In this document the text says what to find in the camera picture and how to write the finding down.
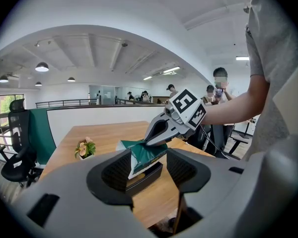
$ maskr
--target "green partition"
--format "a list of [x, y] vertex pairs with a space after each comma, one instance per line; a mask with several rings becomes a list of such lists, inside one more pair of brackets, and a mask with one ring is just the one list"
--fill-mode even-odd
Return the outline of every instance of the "green partition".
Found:
[[47, 109], [30, 109], [29, 135], [31, 145], [37, 151], [39, 164], [46, 164], [56, 149], [52, 137]]

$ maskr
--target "potted plant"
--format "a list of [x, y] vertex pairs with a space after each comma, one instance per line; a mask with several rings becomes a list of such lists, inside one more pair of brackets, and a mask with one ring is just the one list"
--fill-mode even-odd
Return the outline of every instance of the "potted plant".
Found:
[[95, 151], [95, 143], [89, 137], [86, 137], [84, 140], [78, 142], [75, 149], [75, 158], [77, 158], [78, 155], [81, 160], [84, 160], [93, 156]]

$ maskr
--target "pink flower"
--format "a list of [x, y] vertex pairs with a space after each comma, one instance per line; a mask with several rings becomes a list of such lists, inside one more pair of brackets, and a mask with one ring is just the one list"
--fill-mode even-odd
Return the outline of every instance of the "pink flower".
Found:
[[86, 154], [86, 145], [85, 143], [79, 144], [79, 155], [84, 156]]
[[85, 140], [86, 140], [86, 143], [93, 142], [93, 140], [91, 140], [89, 137], [86, 137]]

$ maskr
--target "tissue box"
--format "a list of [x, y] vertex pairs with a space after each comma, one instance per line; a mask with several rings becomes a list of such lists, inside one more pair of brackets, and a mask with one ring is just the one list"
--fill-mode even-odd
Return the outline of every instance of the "tissue box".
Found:
[[119, 141], [116, 150], [119, 151], [125, 149], [131, 149], [132, 151], [131, 172], [128, 176], [128, 179], [131, 179], [156, 164], [158, 160], [166, 154], [168, 147], [166, 144], [155, 147], [146, 146], [145, 142], [142, 140]]

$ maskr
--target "small flower pot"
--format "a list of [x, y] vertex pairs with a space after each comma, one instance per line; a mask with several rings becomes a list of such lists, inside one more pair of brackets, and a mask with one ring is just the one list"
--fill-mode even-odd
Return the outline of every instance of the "small flower pot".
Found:
[[88, 155], [87, 157], [85, 157], [85, 155], [81, 156], [81, 155], [78, 154], [78, 156], [79, 156], [79, 159], [80, 159], [80, 160], [86, 160], [86, 159], [88, 159], [88, 158], [93, 157], [94, 155], [93, 155], [93, 154], [90, 154], [90, 155]]

